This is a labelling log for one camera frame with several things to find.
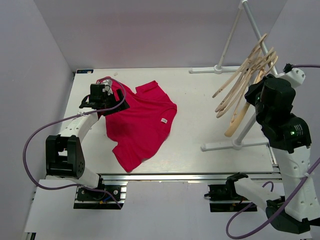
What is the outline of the beige hanger front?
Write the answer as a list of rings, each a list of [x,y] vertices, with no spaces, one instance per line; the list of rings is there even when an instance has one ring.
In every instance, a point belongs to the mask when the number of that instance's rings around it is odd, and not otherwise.
[[[249,82],[249,86],[260,82],[262,80],[263,76],[266,74],[268,74],[268,73],[262,73],[261,70],[259,72],[255,73],[251,77],[251,80]],[[235,109],[233,111],[233,114],[232,114],[232,117],[231,117],[231,120],[229,123],[229,127],[224,132],[224,135],[226,137],[231,137],[236,132],[236,130],[240,126],[240,123],[243,121],[245,115],[247,114],[247,111],[248,111],[250,105],[248,103],[245,103],[244,106],[242,108],[240,108],[240,103],[239,103],[238,109],[236,109],[236,104],[233,105],[233,106],[235,106]]]

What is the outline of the red t shirt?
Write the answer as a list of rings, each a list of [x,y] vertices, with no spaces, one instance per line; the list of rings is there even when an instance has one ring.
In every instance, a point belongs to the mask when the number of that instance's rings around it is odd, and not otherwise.
[[[125,90],[129,108],[105,117],[106,134],[117,142],[112,151],[129,173],[158,152],[170,134],[178,107],[156,81],[137,86],[135,92],[114,81],[111,89]]]

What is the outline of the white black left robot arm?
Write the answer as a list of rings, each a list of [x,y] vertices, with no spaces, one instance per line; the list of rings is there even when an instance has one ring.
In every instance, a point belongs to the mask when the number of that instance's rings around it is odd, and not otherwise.
[[[103,198],[106,187],[99,183],[101,177],[86,166],[82,141],[101,117],[130,108],[126,96],[124,86],[113,78],[92,83],[89,94],[81,100],[77,116],[57,135],[47,137],[46,173],[87,187],[96,200]]]

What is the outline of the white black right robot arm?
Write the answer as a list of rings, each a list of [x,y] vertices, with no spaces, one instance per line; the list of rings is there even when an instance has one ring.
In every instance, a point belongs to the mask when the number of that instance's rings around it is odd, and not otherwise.
[[[255,108],[254,119],[276,158],[284,195],[258,185],[240,172],[205,195],[212,201],[249,200],[265,212],[265,225],[297,235],[320,224],[320,203],[312,179],[318,163],[310,162],[310,130],[302,118],[292,113],[295,89],[304,80],[303,66],[288,63],[281,76],[268,74],[245,94],[246,102]]]

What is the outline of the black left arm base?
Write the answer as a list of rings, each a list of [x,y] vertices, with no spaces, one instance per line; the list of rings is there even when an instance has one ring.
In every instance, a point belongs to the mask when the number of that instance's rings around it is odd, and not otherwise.
[[[105,190],[115,198],[121,207],[124,205],[127,192],[125,185],[106,184]],[[120,210],[109,194],[85,188],[76,190],[73,208],[76,210]]]

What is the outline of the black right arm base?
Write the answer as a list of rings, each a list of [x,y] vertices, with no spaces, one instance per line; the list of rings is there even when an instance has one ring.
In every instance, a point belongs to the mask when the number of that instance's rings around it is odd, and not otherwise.
[[[211,184],[204,198],[209,200],[211,213],[237,213],[250,205],[247,198],[236,193],[234,183],[248,178],[245,173],[236,173],[227,177],[224,184]]]

